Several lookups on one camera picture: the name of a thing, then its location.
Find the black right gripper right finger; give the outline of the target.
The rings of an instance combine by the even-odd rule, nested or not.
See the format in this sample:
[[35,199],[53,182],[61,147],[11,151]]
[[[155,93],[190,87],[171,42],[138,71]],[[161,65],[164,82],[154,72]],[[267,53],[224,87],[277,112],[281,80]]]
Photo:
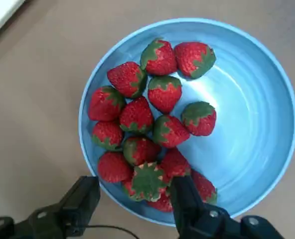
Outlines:
[[245,216],[239,222],[220,207],[204,203],[190,176],[174,177],[170,200],[180,239],[282,239],[265,218]]

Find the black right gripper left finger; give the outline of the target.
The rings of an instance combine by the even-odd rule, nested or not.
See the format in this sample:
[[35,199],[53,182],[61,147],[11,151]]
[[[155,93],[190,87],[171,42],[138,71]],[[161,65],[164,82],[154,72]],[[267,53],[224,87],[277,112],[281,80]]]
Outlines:
[[55,204],[38,208],[26,220],[15,223],[0,217],[0,239],[66,239],[80,237],[100,199],[99,178],[81,176]]

